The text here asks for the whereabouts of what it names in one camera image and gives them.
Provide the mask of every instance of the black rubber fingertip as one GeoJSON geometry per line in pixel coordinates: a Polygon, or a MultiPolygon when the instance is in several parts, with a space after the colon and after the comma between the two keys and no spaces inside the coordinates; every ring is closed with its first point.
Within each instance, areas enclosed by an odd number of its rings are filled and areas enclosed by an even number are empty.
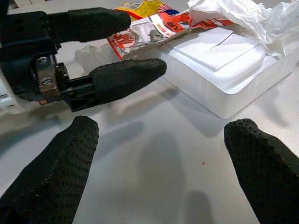
{"type": "Polygon", "coordinates": [[[127,60],[100,66],[90,75],[96,98],[105,104],[147,86],[164,75],[166,68],[161,59],[127,60]]]}
{"type": "Polygon", "coordinates": [[[256,217],[262,224],[299,223],[299,158],[250,119],[226,125],[225,145],[256,217]]]}
{"type": "Polygon", "coordinates": [[[100,7],[69,11],[68,21],[74,39],[80,42],[106,38],[131,25],[126,12],[100,7]]]}
{"type": "Polygon", "coordinates": [[[0,223],[71,224],[98,138],[99,128],[94,120],[76,117],[22,170],[0,198],[0,223]]]}

